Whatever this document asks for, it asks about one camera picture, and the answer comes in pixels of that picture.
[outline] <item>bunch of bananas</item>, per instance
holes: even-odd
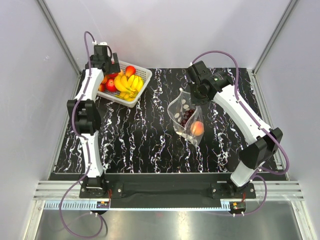
[[[120,91],[119,95],[115,95],[117,98],[132,102],[141,91],[144,80],[137,75],[127,78],[124,74],[118,74],[114,79],[114,85]]]

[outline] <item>white plastic basket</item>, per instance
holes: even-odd
[[[120,94],[119,91],[115,91],[115,92],[110,92],[108,90],[105,90],[104,92],[98,91],[97,95],[102,98],[114,101],[118,104],[122,104],[124,106],[127,106],[129,108],[133,108],[136,105],[137,101],[139,100],[141,94],[146,89],[146,87],[150,81],[150,78],[152,76],[152,72],[149,69],[146,69],[146,68],[143,68],[140,66],[136,66],[136,65],[124,62],[124,61],[119,61],[119,65],[120,65],[120,68],[124,72],[126,71],[127,66],[133,66],[135,68],[135,70],[136,70],[135,75],[140,76],[143,79],[143,87],[142,87],[141,91],[138,93],[138,95],[135,97],[135,99],[133,101],[126,101],[126,100],[123,100],[123,99],[116,97],[115,95]]]

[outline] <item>mesh bag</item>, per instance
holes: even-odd
[[[199,145],[204,135],[204,120],[201,107],[192,106],[190,93],[180,88],[179,96],[169,104],[167,112],[174,131],[194,146]]]

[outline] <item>gray wall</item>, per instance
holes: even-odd
[[[320,1],[299,1],[257,76],[320,237],[319,24]]]
[[[77,77],[35,0],[1,1],[0,23],[0,233],[17,240]]]
[[[199,54],[226,51],[253,68],[289,0],[45,0],[79,66],[91,31],[119,59],[145,68],[186,68]],[[207,66],[233,67],[226,56]]]

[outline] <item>black marble tabletop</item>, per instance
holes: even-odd
[[[223,68],[232,78],[234,68]],[[106,173],[204,173],[232,172],[239,151],[246,147],[244,136],[226,112],[214,102],[202,106],[204,136],[194,147],[177,135],[168,104],[187,87],[185,68],[151,69],[151,80],[135,107],[129,108],[97,97],[102,119],[99,150]],[[255,93],[245,68],[239,69],[239,91],[260,116]],[[276,169],[272,158],[264,165]],[[54,173],[83,173],[80,140],[68,125]]]

